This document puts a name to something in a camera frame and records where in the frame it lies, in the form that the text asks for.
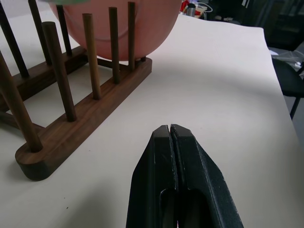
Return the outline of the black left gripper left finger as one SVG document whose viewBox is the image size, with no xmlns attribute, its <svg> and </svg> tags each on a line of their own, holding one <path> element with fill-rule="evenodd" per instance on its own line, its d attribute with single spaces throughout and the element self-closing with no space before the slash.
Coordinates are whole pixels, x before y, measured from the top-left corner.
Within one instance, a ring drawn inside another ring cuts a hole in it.
<svg viewBox="0 0 304 228">
<path fill-rule="evenodd" d="M 167 125 L 152 132 L 132 175 L 126 228 L 177 228 L 178 175 Z"/>
</svg>

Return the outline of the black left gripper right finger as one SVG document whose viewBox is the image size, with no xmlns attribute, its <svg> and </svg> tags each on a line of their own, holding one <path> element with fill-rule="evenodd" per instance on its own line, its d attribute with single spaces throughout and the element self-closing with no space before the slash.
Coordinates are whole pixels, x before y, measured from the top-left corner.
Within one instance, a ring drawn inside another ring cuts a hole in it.
<svg viewBox="0 0 304 228">
<path fill-rule="evenodd" d="M 193 133 L 171 125 L 179 177 L 179 228 L 244 228 L 225 179 Z"/>
</svg>

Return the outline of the dark wooden dish rack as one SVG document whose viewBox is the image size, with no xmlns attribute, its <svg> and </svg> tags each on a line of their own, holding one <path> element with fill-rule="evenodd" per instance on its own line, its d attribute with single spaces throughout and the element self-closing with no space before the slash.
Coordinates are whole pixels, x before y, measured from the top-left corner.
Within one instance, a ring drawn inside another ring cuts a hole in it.
<svg viewBox="0 0 304 228">
<path fill-rule="evenodd" d="M 26 143 L 15 153 L 24 175 L 33 181 L 48 178 L 89 135 L 151 73 L 152 60 L 135 57 L 135 7 L 128 2 L 127 60 L 118 59 L 117 8 L 109 8 L 111 60 L 99 59 L 93 38 L 93 17 L 83 15 L 87 48 L 71 48 L 62 5 L 57 5 L 66 52 L 61 50 L 57 28 L 52 21 L 42 22 L 36 0 L 28 0 L 45 62 L 26 68 L 23 57 L 0 2 L 0 26 L 8 42 L 19 74 L 12 76 L 0 52 L 0 123 L 21 130 Z M 90 67 L 92 92 L 79 103 L 73 102 L 68 74 L 84 65 Z M 65 113 L 47 127 L 32 123 L 24 100 L 57 83 Z"/>
</svg>

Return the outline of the black office chair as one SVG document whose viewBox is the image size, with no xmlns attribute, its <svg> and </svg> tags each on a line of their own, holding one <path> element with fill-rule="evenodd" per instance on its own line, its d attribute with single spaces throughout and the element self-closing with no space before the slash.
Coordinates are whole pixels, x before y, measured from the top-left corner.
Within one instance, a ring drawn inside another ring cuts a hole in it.
<svg viewBox="0 0 304 228">
<path fill-rule="evenodd" d="M 304 98 L 304 78 L 300 76 L 304 73 L 304 61 L 302 62 L 301 68 L 297 71 L 287 62 L 276 58 L 272 59 L 272 63 L 283 95 L 295 98 L 290 112 L 290 117 L 293 120 L 300 100 Z"/>
</svg>

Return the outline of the pink plate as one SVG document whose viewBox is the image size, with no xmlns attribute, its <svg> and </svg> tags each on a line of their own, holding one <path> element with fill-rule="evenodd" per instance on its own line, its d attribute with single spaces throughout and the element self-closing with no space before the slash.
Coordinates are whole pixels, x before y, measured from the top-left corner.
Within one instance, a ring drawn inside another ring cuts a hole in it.
<svg viewBox="0 0 304 228">
<path fill-rule="evenodd" d="M 69 35 L 86 47 L 84 13 L 93 16 L 96 53 L 111 59 L 109 7 L 117 8 L 119 59 L 128 60 L 128 2 L 135 2 L 134 55 L 140 59 L 156 50 L 170 34 L 179 14 L 181 0 L 88 0 L 64 5 Z"/>
</svg>

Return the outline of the silver metal bottle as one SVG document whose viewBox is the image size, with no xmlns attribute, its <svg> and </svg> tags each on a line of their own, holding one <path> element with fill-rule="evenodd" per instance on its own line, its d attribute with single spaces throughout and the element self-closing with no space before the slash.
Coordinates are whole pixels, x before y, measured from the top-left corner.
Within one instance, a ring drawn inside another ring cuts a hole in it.
<svg viewBox="0 0 304 228">
<path fill-rule="evenodd" d="M 190 17 L 195 17 L 196 6 L 195 4 L 188 4 L 185 10 L 185 14 Z"/>
</svg>

